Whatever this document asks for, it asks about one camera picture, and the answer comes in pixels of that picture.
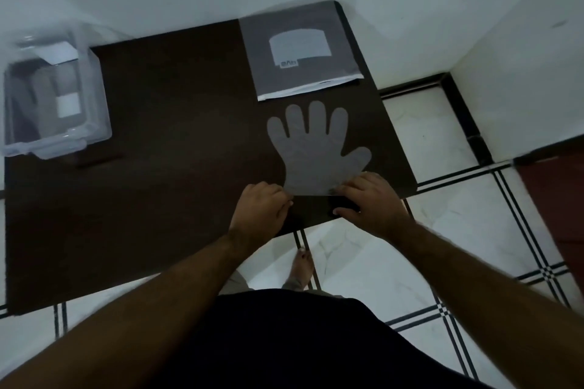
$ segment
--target clear plastic container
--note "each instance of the clear plastic container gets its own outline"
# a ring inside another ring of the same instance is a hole
[[[6,157],[48,159],[112,136],[99,59],[78,24],[4,36]]]

